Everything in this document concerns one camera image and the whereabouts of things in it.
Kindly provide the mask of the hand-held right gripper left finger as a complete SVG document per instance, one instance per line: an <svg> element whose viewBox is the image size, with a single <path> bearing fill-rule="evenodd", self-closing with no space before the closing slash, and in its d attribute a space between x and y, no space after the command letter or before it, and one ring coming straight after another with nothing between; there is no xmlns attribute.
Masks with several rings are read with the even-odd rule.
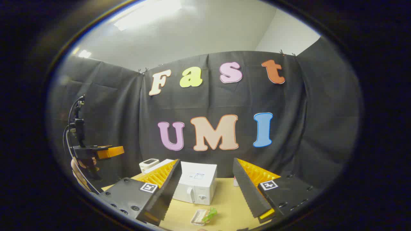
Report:
<svg viewBox="0 0 411 231"><path fill-rule="evenodd" d="M122 178L96 197L128 219L158 226L169 209L181 174L181 161L176 159L137 179Z"/></svg>

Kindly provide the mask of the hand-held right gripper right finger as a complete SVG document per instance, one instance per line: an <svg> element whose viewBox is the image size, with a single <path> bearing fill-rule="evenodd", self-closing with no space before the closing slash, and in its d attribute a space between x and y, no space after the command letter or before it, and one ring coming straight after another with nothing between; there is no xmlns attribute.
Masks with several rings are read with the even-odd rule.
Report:
<svg viewBox="0 0 411 231"><path fill-rule="evenodd" d="M316 187L294 175L280 176L238 158L233 160L232 172L260 223L288 219L317 196Z"/></svg>

